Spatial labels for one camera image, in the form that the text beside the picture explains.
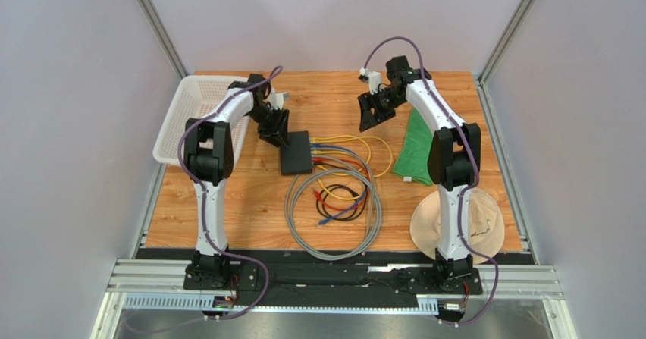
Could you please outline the black network switch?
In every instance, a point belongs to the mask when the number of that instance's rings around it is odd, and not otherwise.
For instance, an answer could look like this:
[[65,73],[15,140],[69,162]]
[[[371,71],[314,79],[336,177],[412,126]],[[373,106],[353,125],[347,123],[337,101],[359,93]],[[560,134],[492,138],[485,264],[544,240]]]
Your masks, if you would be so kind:
[[281,146],[279,149],[281,175],[311,174],[313,164],[309,132],[289,132],[287,136],[289,146]]

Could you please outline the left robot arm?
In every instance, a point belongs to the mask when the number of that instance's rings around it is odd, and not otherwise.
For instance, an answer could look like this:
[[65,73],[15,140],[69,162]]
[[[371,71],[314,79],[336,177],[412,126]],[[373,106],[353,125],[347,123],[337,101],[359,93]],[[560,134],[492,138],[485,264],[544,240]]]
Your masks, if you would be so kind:
[[208,115],[189,119],[177,147],[180,167],[190,177],[198,193],[199,237],[189,275],[199,283],[232,283],[231,261],[247,261],[260,267],[269,276],[267,266],[248,256],[233,254],[228,250],[224,231],[224,196],[231,176],[235,153],[232,129],[248,116],[259,126],[259,137],[276,147],[289,145],[288,110],[273,106],[267,98],[271,81],[282,72],[277,66],[268,77],[250,74],[245,82],[234,82],[227,95]]

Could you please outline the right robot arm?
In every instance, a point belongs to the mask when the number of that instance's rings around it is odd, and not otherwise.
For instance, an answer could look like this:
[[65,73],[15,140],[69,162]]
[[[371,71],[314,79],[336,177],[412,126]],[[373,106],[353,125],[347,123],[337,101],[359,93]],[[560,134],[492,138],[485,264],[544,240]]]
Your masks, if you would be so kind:
[[480,182],[481,128],[466,123],[441,97],[422,62],[409,66],[406,57],[386,63],[387,86],[381,75],[360,68],[359,79],[368,92],[359,96],[360,131],[364,132],[393,118],[396,109],[408,102],[433,133],[427,169],[440,200],[441,233],[435,250],[434,285],[437,289],[467,287],[477,272],[474,257],[481,257],[500,269],[492,255],[481,253],[469,243],[469,201]]

